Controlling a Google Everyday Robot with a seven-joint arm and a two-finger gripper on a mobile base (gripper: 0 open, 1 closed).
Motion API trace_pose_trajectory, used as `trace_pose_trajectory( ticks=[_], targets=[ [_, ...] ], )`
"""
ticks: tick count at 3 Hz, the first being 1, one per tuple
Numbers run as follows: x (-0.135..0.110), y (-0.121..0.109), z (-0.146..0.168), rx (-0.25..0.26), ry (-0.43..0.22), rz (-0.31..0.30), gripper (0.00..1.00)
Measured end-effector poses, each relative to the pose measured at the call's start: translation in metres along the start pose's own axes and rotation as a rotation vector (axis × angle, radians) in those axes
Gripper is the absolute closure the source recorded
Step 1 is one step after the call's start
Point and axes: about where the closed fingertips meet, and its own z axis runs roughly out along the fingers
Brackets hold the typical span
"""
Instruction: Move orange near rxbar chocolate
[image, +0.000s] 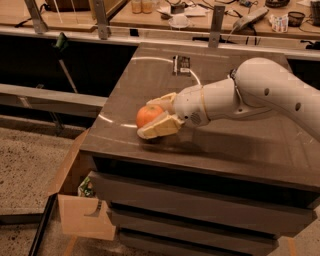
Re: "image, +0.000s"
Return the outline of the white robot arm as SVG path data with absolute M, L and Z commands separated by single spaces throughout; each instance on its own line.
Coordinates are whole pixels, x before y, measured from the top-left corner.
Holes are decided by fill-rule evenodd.
M 142 139 L 172 135 L 183 126 L 205 126 L 218 119 L 261 119 L 274 111 L 320 139 L 320 91 L 266 58 L 248 59 L 224 80 L 187 87 L 147 104 L 163 112 L 138 128 Z

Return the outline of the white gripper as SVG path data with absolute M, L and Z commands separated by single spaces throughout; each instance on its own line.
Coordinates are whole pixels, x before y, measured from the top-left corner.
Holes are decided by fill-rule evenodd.
M 137 130 L 137 135 L 142 139 L 176 134 L 184 124 L 187 127 L 199 127 L 209 123 L 201 85 L 185 88 L 177 95 L 173 92 L 151 99 L 147 105 L 158 105 L 165 112 Z

